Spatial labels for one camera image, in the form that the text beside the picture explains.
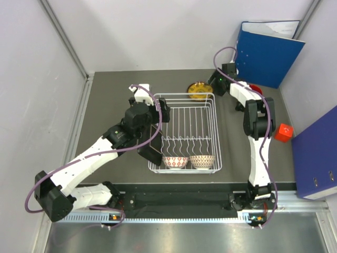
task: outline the floor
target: floor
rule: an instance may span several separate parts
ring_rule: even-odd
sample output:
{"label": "floor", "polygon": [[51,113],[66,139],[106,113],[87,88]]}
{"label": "floor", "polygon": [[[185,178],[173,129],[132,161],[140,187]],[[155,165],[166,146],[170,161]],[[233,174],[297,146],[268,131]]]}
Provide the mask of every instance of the floor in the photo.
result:
{"label": "floor", "polygon": [[[165,70],[98,72],[85,112],[77,154],[89,148],[108,128],[117,124],[129,107],[131,84],[149,83],[153,93],[185,92],[195,81],[205,81],[213,70]],[[279,90],[262,87],[275,101],[276,127],[290,124]],[[225,94],[216,97],[223,168],[215,174],[156,174],[136,151],[102,166],[85,183],[211,183],[247,182],[250,174],[250,145],[243,132],[243,113],[235,111],[236,100]],[[272,140],[269,167],[277,182],[294,182],[291,143]]]}
{"label": "floor", "polygon": [[86,226],[54,223],[45,252],[328,252],[315,213],[276,213],[263,230],[206,223],[126,223],[110,232]]}

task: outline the white paper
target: white paper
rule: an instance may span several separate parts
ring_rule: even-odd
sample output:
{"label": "white paper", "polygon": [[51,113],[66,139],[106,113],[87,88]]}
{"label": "white paper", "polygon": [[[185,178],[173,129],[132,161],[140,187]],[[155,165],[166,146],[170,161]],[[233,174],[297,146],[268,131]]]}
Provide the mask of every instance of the white paper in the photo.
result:
{"label": "white paper", "polygon": [[280,38],[292,38],[300,21],[246,22],[242,24],[245,32]]}

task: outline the red patterned bowl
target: red patterned bowl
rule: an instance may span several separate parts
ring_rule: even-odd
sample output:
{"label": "red patterned bowl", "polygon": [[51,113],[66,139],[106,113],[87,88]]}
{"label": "red patterned bowl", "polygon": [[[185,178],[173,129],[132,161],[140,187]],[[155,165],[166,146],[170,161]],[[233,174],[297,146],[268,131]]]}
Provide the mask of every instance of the red patterned bowl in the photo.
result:
{"label": "red patterned bowl", "polygon": [[164,164],[170,169],[182,169],[189,161],[188,157],[163,157]]}
{"label": "red patterned bowl", "polygon": [[191,164],[198,170],[208,170],[215,161],[214,155],[193,155],[190,157]]}

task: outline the dish rack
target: dish rack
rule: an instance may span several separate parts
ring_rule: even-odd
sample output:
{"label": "dish rack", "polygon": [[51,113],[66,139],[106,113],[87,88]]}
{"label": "dish rack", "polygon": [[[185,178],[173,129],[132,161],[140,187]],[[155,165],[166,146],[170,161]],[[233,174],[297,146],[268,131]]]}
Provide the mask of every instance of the dish rack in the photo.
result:
{"label": "dish rack", "polygon": [[[192,99],[189,95],[205,95],[207,98]],[[210,174],[222,168],[219,131],[217,128],[215,97],[213,93],[158,93],[157,99],[165,98],[170,111],[170,122],[162,124],[162,153],[164,157],[190,157],[214,155],[215,162],[208,170],[194,168],[190,161],[182,169],[171,169],[164,162],[157,166],[148,162],[155,173]]]}

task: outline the white wall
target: white wall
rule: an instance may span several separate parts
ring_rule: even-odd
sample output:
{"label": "white wall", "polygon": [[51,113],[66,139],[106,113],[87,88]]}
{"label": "white wall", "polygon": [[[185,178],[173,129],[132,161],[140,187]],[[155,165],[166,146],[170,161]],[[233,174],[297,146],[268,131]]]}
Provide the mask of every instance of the white wall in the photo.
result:
{"label": "white wall", "polygon": [[29,252],[39,215],[24,200],[63,161],[84,79],[37,0],[0,5],[0,251]]}
{"label": "white wall", "polygon": [[94,72],[213,68],[214,53],[235,45],[242,21],[301,19],[311,0],[49,2]]}
{"label": "white wall", "polygon": [[[281,92],[297,134],[337,105],[336,0],[323,0],[301,36],[301,54]],[[337,195],[327,197],[337,224]]]}

